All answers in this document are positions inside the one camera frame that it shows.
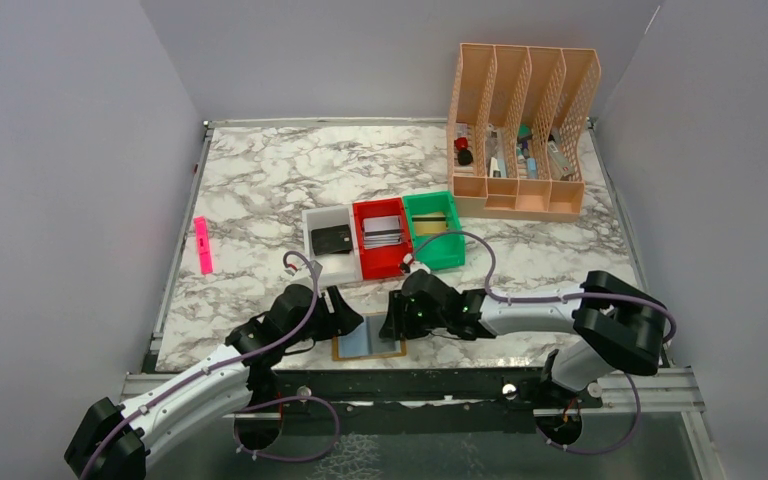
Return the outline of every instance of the orange desk organizer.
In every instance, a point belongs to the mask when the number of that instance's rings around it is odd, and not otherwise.
[[[581,213],[584,180],[578,139],[601,77],[595,50],[462,43],[446,125],[449,189],[461,217],[573,222]],[[456,124],[467,125],[473,163],[460,166]],[[500,131],[507,178],[488,178],[487,126]],[[537,178],[526,178],[516,159],[520,125],[534,137],[529,153]],[[560,131],[558,148],[574,172],[552,180],[547,139]]]

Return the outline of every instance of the screw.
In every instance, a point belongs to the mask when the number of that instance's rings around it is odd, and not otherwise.
[[[587,385],[587,393],[593,398],[600,398],[602,396],[602,385],[596,382]]]
[[[296,395],[300,397],[309,397],[312,393],[313,392],[310,391],[310,387],[308,387],[307,385],[302,385],[301,387],[299,387],[298,390],[296,390]]]
[[[516,386],[512,383],[506,383],[502,386],[502,395],[508,400],[513,400],[516,397]]]

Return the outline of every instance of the small bottle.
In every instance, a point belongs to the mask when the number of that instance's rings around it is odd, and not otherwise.
[[[534,157],[528,157],[528,178],[537,178],[537,160]]]

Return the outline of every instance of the black card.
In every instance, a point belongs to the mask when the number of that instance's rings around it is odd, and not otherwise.
[[[317,228],[310,231],[310,244],[314,255],[349,253],[352,251],[352,231],[348,225]]]

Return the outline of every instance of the red cap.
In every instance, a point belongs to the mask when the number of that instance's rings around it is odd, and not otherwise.
[[[455,149],[458,151],[466,150],[469,148],[469,143],[466,141],[466,137],[460,137],[455,139]]]

